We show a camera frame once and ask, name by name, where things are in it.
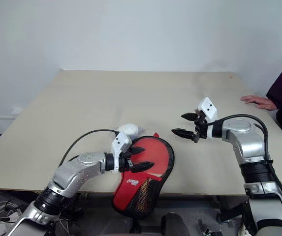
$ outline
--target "beige table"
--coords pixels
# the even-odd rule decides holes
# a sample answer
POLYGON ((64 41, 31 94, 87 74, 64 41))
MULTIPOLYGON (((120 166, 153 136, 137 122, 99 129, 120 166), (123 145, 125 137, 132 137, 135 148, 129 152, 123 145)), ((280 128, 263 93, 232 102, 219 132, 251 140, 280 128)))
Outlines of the beige table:
MULTIPOLYGON (((220 139, 195 144, 170 131, 192 130, 193 124, 180 115, 193 112, 205 96, 217 106, 219 118, 246 113, 266 123, 270 154, 282 181, 282 131, 265 111, 239 100, 249 93, 234 73, 61 71, 0 137, 0 189, 42 190, 77 137, 135 123, 144 134, 157 132, 175 151, 163 193, 244 194, 231 144, 220 139)), ((111 138, 108 133, 90 135, 68 158, 110 151, 111 138)), ((82 190, 111 192, 119 181, 119 173, 107 173, 90 179, 82 190)))

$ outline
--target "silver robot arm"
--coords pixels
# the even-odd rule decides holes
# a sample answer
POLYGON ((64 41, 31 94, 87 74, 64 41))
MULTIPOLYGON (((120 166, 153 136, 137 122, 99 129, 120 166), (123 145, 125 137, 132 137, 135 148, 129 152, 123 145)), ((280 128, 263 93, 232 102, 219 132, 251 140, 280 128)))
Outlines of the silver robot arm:
MULTIPOLYGON (((62 208, 81 186, 89 178, 103 174, 106 168, 111 169, 112 166, 113 169, 113 163, 112 154, 93 152, 81 154, 58 167, 47 188, 35 201, 30 203, 7 235, 21 234, 18 227, 21 226, 23 221, 47 226, 59 219, 62 208)), ((45 227, 43 230, 41 230, 41 227, 35 227, 34 235, 44 235, 45 232, 45 227)))
POLYGON ((195 133, 179 128, 172 132, 195 143, 200 138, 222 138, 231 143, 245 180, 245 192, 249 196, 243 205, 243 219, 250 233, 254 235, 266 226, 282 227, 282 184, 272 167, 267 141, 256 132, 258 127, 267 137, 264 123, 250 115, 233 115, 217 120, 217 109, 207 97, 195 111, 182 115, 194 121, 195 133), (241 117, 255 119, 265 129, 241 117))
POLYGON ((111 153, 83 153, 59 166, 46 189, 30 203, 6 235, 43 236, 47 232, 46 226, 59 219, 61 210, 88 179, 105 171, 141 172, 152 167, 150 162, 133 165, 129 159, 144 150, 130 147, 138 132, 134 124, 123 125, 112 142, 111 153))

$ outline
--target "red mesh bag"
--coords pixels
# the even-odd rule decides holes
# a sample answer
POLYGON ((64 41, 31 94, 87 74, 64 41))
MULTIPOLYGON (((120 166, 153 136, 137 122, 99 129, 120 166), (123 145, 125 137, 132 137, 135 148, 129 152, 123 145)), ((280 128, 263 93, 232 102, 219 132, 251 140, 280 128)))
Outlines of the red mesh bag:
POLYGON ((132 147, 145 150, 133 155, 133 164, 152 162, 154 165, 143 172, 122 173, 122 179, 114 193, 114 209, 133 219, 144 219, 154 210, 159 193, 174 166, 174 151, 165 140, 143 136, 133 141, 132 147))

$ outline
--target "person's hand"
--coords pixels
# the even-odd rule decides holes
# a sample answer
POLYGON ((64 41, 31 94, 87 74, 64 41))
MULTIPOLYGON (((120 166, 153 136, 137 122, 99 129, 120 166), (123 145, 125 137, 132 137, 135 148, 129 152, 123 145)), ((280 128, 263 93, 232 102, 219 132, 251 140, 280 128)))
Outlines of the person's hand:
POLYGON ((258 97, 255 95, 243 96, 240 100, 245 101, 246 104, 254 102, 257 103, 256 108, 273 111, 277 109, 276 105, 268 98, 258 97))

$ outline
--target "black mesh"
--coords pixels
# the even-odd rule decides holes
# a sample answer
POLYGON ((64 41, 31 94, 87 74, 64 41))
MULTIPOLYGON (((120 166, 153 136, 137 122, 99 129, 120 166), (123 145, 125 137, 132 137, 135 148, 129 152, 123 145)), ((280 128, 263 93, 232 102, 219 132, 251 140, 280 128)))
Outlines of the black mesh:
POLYGON ((151 214, 157 201, 153 197, 160 192, 159 185, 159 181, 147 178, 127 205, 125 213, 138 219, 146 218, 151 214))

